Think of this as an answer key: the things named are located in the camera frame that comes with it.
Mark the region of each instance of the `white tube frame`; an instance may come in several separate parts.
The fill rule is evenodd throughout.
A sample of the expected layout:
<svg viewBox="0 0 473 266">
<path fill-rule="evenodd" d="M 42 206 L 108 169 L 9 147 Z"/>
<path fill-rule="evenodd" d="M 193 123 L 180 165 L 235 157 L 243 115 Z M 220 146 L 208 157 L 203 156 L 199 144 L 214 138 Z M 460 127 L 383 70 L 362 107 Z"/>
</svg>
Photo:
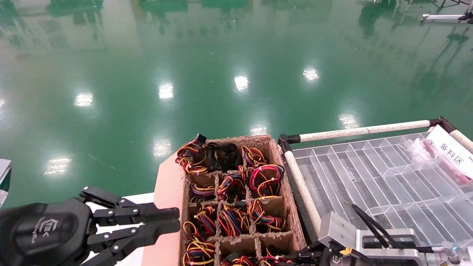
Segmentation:
<svg viewBox="0 0 473 266">
<path fill-rule="evenodd" d="M 407 130 L 407 129 L 415 129 L 415 128 L 423 128 L 423 127 L 430 127 L 429 120 L 420 120 L 420 121 L 413 121 L 413 122 L 406 122 L 406 123 L 397 123 L 397 124 L 385 124 L 385 125 L 377 125 L 377 126 L 367 126 L 367 127 L 360 127 L 360 128 L 352 128 L 352 129 L 343 129 L 343 130 L 335 130 L 335 131 L 327 131 L 327 132 L 318 132 L 318 133 L 309 133 L 309 134 L 301 134 L 300 142 L 310 142 L 310 141 L 318 141 L 318 140 L 326 140 L 326 139 L 333 139 L 333 138 L 340 138 L 340 137 L 349 137 L 349 136 L 357 136 L 357 135 L 365 135 L 365 134 L 373 134 L 373 133 L 382 133 L 382 132 L 391 132 L 391 131 L 399 131 L 399 130 Z M 450 133 L 450 135 L 456 139 L 459 143 L 461 143 L 465 148 L 467 148 L 470 152 L 473 152 L 473 142 L 463 135 L 458 130 L 454 130 Z M 317 236 L 320 232 L 321 226 L 321 217 L 320 213 L 315 206 L 315 203 L 310 195 L 309 189 L 304 181 L 304 176 L 299 169 L 299 165 L 296 162 L 294 154 L 292 150 L 286 151 L 284 153 L 284 157 L 289 165 L 289 169 L 292 173 L 292 177 L 296 183 L 296 186 L 300 192 L 301 198 L 304 202 L 304 205 L 307 209 L 307 214 L 309 216 L 310 222 L 312 223 Z"/>
</svg>

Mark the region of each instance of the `wire bundle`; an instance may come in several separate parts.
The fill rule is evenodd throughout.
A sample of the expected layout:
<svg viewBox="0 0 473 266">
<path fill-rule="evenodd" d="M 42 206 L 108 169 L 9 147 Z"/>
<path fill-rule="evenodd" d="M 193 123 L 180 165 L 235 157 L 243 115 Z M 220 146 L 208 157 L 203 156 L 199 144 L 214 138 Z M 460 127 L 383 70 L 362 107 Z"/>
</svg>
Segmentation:
<svg viewBox="0 0 473 266">
<path fill-rule="evenodd" d="M 193 232 L 188 233 L 186 226 L 191 226 Z M 210 266 L 213 265 L 215 246 L 207 243 L 200 236 L 199 231 L 191 222 L 183 224 L 183 232 L 186 235 L 185 251 L 182 256 L 183 266 Z"/>
<path fill-rule="evenodd" d="M 266 159 L 259 149 L 243 146 L 243 150 L 245 152 L 244 158 L 248 167 L 258 167 L 266 164 Z"/>
<path fill-rule="evenodd" d="M 197 137 L 177 150 L 175 162 L 188 174 L 203 175 L 220 170 L 226 173 L 237 170 L 242 165 L 238 147 L 233 143 L 218 144 L 209 142 L 198 134 Z"/>
<path fill-rule="evenodd" d="M 177 157 L 175 161 L 180 166 L 182 166 L 186 173 L 198 176 L 206 174 L 209 171 L 204 165 L 206 157 L 207 151 L 205 150 L 205 146 L 200 142 L 199 136 L 197 136 L 195 140 L 187 143 L 177 150 Z"/>
<path fill-rule="evenodd" d="M 279 217 L 274 217 L 267 215 L 263 211 L 263 204 L 259 199 L 255 199 L 250 207 L 248 208 L 249 215 L 253 218 L 256 226 L 262 229 L 262 231 L 271 233 L 271 232 L 281 232 L 286 225 L 286 220 Z"/>
<path fill-rule="evenodd" d="M 266 171 L 274 171 L 276 177 L 268 178 L 264 175 Z M 276 196 L 281 187 L 284 175 L 284 167 L 278 164 L 267 164 L 256 168 L 250 176 L 249 185 L 252 191 L 260 197 Z"/>
<path fill-rule="evenodd" d="M 233 209 L 224 205 L 218 220 L 223 228 L 223 232 L 228 237 L 236 237 L 250 232 L 248 214 L 240 209 Z"/>
<path fill-rule="evenodd" d="M 215 236 L 217 231 L 214 222 L 216 218 L 216 210 L 212 206 L 204 207 L 202 204 L 199 212 L 194 216 L 194 218 L 201 222 L 205 235 L 208 237 Z"/>
<path fill-rule="evenodd" d="M 282 256 L 273 256 L 266 248 L 266 256 L 262 257 L 258 263 L 263 263 L 264 266 L 274 266 L 277 263 L 294 263 L 290 259 L 286 259 Z"/>
<path fill-rule="evenodd" d="M 239 165 L 238 170 L 240 171 L 239 174 L 229 175 L 223 179 L 217 191 L 219 200 L 233 203 L 234 201 L 245 199 L 246 191 L 243 183 L 245 173 L 243 166 Z"/>
<path fill-rule="evenodd" d="M 199 200 L 208 201 L 215 198 L 215 187 L 212 185 L 198 186 L 196 183 L 192 183 L 191 191 L 193 197 L 191 198 L 190 203 L 196 203 Z"/>
<path fill-rule="evenodd" d="M 220 266 L 256 266 L 256 259 L 247 256 L 235 257 L 232 254 L 226 257 Z"/>
</svg>

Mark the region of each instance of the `paper sign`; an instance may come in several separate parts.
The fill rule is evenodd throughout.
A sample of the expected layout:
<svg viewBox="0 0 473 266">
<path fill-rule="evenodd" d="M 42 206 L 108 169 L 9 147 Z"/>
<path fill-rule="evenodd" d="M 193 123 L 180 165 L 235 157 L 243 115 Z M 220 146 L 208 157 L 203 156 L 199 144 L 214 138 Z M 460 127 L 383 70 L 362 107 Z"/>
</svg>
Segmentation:
<svg viewBox="0 0 473 266">
<path fill-rule="evenodd" d="M 450 136 L 445 129 L 436 125 L 426 139 L 436 150 L 436 154 L 443 156 L 469 180 L 473 178 L 473 154 Z"/>
</svg>

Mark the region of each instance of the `silver metal bracket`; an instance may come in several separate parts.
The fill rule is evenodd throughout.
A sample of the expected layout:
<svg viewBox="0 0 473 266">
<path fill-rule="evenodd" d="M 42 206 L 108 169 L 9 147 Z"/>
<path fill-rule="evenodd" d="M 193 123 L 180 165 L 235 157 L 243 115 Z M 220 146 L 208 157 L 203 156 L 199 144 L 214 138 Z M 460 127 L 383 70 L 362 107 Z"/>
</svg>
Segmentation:
<svg viewBox="0 0 473 266">
<path fill-rule="evenodd" d="M 386 231 L 395 239 L 409 239 L 417 247 L 420 246 L 420 239 L 413 229 L 391 229 Z M 366 240 L 373 238 L 375 236 L 371 231 L 357 229 L 334 212 L 322 217 L 319 241 L 327 247 L 330 246 L 330 242 L 335 242 L 343 247 L 353 248 L 368 258 L 414 260 L 419 266 L 428 266 L 425 253 L 420 253 L 416 249 L 364 248 Z"/>
</svg>

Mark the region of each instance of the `cardboard box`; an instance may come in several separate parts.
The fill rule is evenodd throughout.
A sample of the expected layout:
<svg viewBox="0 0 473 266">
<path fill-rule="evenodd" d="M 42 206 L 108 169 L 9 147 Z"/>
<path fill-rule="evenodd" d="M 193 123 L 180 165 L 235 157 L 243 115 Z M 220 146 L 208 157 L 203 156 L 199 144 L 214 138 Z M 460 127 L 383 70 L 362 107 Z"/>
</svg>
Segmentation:
<svg viewBox="0 0 473 266">
<path fill-rule="evenodd" d="M 234 143 L 237 145 L 238 150 L 241 151 L 240 154 L 243 154 L 243 146 L 256 147 L 264 154 L 270 163 L 283 166 L 281 158 L 282 152 L 276 144 L 276 141 L 269 135 L 207 140 L 207 142 L 216 142 L 220 144 L 228 142 Z M 182 225 L 184 222 L 189 220 L 189 217 L 192 217 L 193 214 L 197 212 L 197 206 L 189 203 L 190 186 L 192 182 L 196 182 L 200 185 L 202 183 L 213 183 L 217 189 L 219 182 L 223 180 L 223 177 L 226 174 L 221 171 L 215 171 L 201 176 L 191 176 L 186 174 L 182 167 L 174 162 L 175 157 L 176 154 L 168 158 L 159 166 L 154 203 L 158 208 L 180 206 Z M 245 162 L 243 165 L 245 171 L 250 173 L 251 169 L 247 167 Z M 255 196 L 252 195 L 248 187 L 246 190 L 246 199 L 244 201 L 249 203 L 254 200 Z M 232 206 L 232 204 L 225 201 L 218 201 L 217 199 L 218 198 L 216 197 L 215 201 L 206 202 L 206 204 L 215 206 L 218 213 L 223 205 L 227 204 Z M 262 200 L 262 203 L 264 210 L 268 214 L 279 216 L 283 219 L 287 217 L 286 226 L 283 232 L 265 234 L 258 233 L 254 222 L 251 220 L 249 234 L 241 235 L 239 237 L 224 237 L 221 235 L 219 223 L 216 222 L 217 235 L 208 239 L 209 242 L 214 243 L 216 246 L 215 266 L 220 266 L 222 259 L 233 252 L 243 252 L 260 259 L 261 256 L 264 255 L 263 252 L 265 248 L 270 245 L 275 246 L 287 254 L 293 250 L 300 250 L 307 246 L 286 173 L 284 173 L 279 196 L 276 198 L 264 199 Z M 157 264 L 180 266 L 182 265 L 181 258 L 183 251 L 184 235 L 182 233 L 161 236 L 156 245 L 145 248 L 142 265 L 154 266 Z"/>
</svg>

